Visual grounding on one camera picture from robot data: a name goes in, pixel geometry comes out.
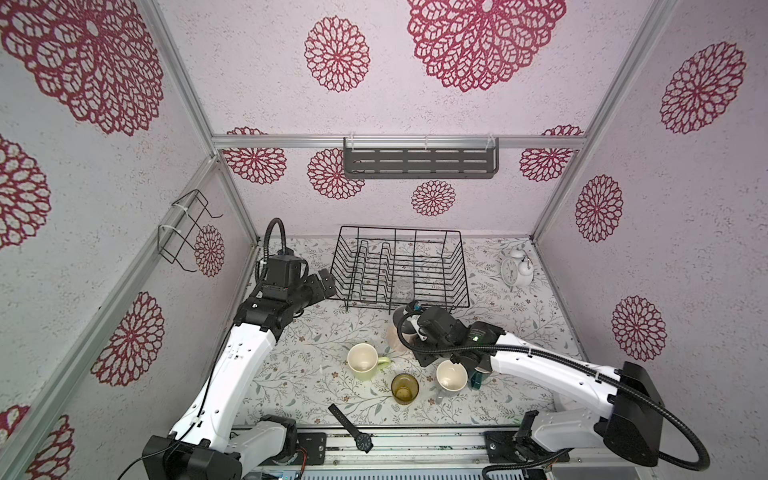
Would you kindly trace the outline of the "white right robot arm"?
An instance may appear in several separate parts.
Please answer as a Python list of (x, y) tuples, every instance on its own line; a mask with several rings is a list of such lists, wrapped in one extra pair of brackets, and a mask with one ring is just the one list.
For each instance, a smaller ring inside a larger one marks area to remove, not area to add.
[(463, 324), (440, 307), (411, 303), (392, 324), (399, 343), (423, 367), (445, 359), (468, 374), (498, 373), (536, 383), (573, 402), (552, 413), (528, 412), (516, 434), (513, 458), (530, 463), (569, 448), (604, 446), (636, 465), (660, 459), (663, 401), (648, 372), (574, 361), (540, 349), (483, 321)]

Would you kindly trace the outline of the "pink tall mug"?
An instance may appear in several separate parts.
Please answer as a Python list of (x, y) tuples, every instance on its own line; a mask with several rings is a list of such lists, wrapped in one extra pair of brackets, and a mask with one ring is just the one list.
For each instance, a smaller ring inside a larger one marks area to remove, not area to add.
[[(406, 306), (401, 306), (393, 312), (392, 321), (386, 334), (386, 339), (390, 349), (398, 353), (409, 352), (409, 349), (404, 345), (398, 336), (396, 325), (396, 323), (406, 314), (406, 310)], [(414, 340), (419, 340), (419, 334), (415, 330), (410, 320), (406, 320), (403, 323), (402, 334), (408, 343), (412, 343)]]

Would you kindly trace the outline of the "clear glass cup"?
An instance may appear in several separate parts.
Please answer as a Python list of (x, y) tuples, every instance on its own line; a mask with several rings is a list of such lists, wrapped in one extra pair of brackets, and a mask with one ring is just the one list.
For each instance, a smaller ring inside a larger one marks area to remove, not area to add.
[(414, 283), (410, 277), (397, 276), (394, 278), (392, 301), (407, 304), (415, 299)]

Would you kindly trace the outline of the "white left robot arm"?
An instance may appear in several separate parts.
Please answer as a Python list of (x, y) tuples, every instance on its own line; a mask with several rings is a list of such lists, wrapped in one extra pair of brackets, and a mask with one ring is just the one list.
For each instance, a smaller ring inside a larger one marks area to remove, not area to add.
[(147, 477), (241, 479), (267, 461), (292, 460), (299, 448), (294, 420), (266, 415), (237, 436), (232, 428), (250, 383), (284, 330), (335, 294), (329, 270), (310, 273), (290, 250), (264, 260), (195, 400), (166, 436), (147, 441), (140, 456)]

